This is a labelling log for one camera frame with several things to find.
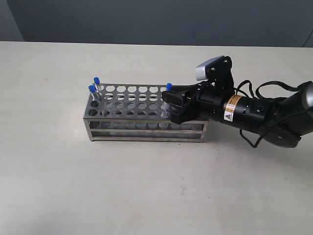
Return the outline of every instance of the warning label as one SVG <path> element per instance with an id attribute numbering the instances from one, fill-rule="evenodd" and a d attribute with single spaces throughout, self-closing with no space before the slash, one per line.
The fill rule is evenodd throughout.
<path id="1" fill-rule="evenodd" d="M 238 101 L 241 97 L 242 96 L 235 94 L 229 99 L 224 112 L 224 120 L 233 121 L 236 105 L 238 104 Z"/>

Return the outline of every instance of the metal rack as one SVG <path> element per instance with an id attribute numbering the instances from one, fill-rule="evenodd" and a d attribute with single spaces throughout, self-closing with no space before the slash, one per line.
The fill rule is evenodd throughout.
<path id="1" fill-rule="evenodd" d="M 208 121 L 181 125 L 161 117 L 162 85 L 101 84 L 101 99 L 89 95 L 84 123 L 91 141 L 203 142 Z"/>

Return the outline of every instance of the blue cap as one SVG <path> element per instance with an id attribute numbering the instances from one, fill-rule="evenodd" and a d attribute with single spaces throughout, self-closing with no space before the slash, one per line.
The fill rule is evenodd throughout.
<path id="1" fill-rule="evenodd" d="M 100 85 L 100 80 L 98 77 L 95 77 L 93 80 L 96 85 Z"/>
<path id="2" fill-rule="evenodd" d="M 88 88 L 89 88 L 89 91 L 91 93 L 95 93 L 96 92 L 96 88 L 94 87 L 94 85 L 90 85 L 90 86 L 88 86 Z"/>
<path id="3" fill-rule="evenodd" d="M 167 91 L 171 91 L 171 88 L 172 88 L 172 83 L 168 83 L 168 84 L 166 84 L 166 90 Z"/>

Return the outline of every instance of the perforated metal plate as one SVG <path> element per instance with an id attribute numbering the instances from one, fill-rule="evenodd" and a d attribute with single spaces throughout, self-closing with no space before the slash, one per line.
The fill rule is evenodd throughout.
<path id="1" fill-rule="evenodd" d="M 162 85 L 101 84 L 101 99 L 90 95 L 84 113 L 91 141 L 192 141 L 203 140 L 207 121 L 171 123 L 161 117 Z"/>

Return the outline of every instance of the robotic arm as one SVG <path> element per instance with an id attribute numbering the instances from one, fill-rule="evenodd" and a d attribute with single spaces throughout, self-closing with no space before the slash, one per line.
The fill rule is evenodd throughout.
<path id="1" fill-rule="evenodd" d="M 172 86 L 162 92 L 163 100 L 171 106 L 171 122 L 181 124 L 202 119 L 234 126 L 254 148 L 262 139 L 280 147 L 294 148 L 301 136 L 313 132 L 312 81 L 296 88 L 270 81 L 260 87 L 278 85 L 296 93 L 288 98 L 265 98 L 260 95 L 258 87 L 255 97 L 249 80 L 234 88 L 231 67 L 229 56 L 210 59 L 196 68 L 196 79 L 202 82 Z M 252 97 L 240 90 L 245 84 L 249 84 Z M 255 144 L 243 135 L 243 130 L 260 135 Z"/>

